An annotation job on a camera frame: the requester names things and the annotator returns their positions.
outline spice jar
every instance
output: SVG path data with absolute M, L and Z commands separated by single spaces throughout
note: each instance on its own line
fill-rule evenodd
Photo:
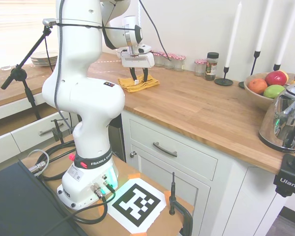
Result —
M 204 76 L 207 67 L 206 59 L 197 59 L 195 60 L 195 75 Z
M 185 56 L 173 56 L 173 62 L 174 62 L 174 70 L 175 71 L 183 71 L 184 70 L 184 64 L 186 57 Z
M 162 52 L 154 52 L 153 56 L 154 56 L 155 66 L 161 67 L 164 65 L 164 58 L 163 58 Z
M 205 79 L 208 81 L 213 81 L 215 79 L 218 56 L 219 54 L 214 52 L 207 54 Z
M 165 57 L 164 58 L 164 68 L 165 69 L 173 69 L 173 67 L 174 67 L 174 58 L 173 57 L 175 56 L 175 54 L 168 53 L 167 55 L 170 60 L 168 60 L 166 54 L 164 54 L 164 57 Z

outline orange tape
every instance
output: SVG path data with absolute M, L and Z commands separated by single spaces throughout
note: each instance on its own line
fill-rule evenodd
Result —
M 163 193 L 165 195 L 166 205 L 169 206 L 169 197 L 171 196 L 171 192 L 170 191 L 164 191 Z
M 141 174 L 140 173 L 136 173 L 136 174 L 130 174 L 130 175 L 128 175 L 128 179 L 133 179 L 133 178 L 141 178 Z
M 96 204 L 101 204 L 101 203 L 103 202 L 101 200 L 98 200 Z M 98 206 L 97 209 L 98 209 L 99 215 L 102 215 L 104 213 L 104 206 Z
M 130 236 L 148 236 L 146 233 L 130 234 Z

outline green apple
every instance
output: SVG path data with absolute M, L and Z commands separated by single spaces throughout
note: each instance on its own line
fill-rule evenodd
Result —
M 264 97 L 275 99 L 284 89 L 281 85 L 271 85 L 264 91 Z

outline stack of plates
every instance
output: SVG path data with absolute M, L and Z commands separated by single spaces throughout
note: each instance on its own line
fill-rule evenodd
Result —
M 55 65 L 57 63 L 58 51 L 49 51 L 48 54 L 49 54 L 49 59 L 50 59 L 51 65 Z M 30 59 L 34 65 L 40 65 L 40 66 L 49 65 L 46 51 L 33 53 L 31 55 Z

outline white cabinet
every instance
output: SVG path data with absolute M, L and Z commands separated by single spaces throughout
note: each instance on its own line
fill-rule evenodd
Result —
M 195 207 L 192 236 L 266 236 L 285 201 L 273 174 L 133 113 L 121 115 L 127 163 L 167 189 L 175 172 L 177 195 Z
M 133 158 L 127 155 L 127 163 L 131 163 L 138 171 L 168 190 L 171 189 L 172 173 L 175 173 L 176 195 L 194 206 L 195 210 L 191 212 L 194 220 L 193 235 L 198 235 L 207 205 L 210 187 L 134 145 L 132 145 L 131 151 L 135 152 L 136 155 Z
M 0 163 L 20 153 L 10 133 L 0 136 Z
M 68 112 L 62 112 L 63 116 L 68 119 L 70 123 L 70 117 Z M 77 121 L 76 114 L 71 114 L 72 125 L 75 126 Z M 61 119 L 59 113 L 54 113 L 48 117 L 37 120 L 31 124 L 25 125 L 19 129 L 11 132 L 17 146 L 20 151 L 25 151 L 37 144 L 42 143 L 53 137 L 52 128 L 55 127 L 54 119 Z M 58 121 L 60 130 L 63 132 L 68 130 L 68 126 L 64 121 Z

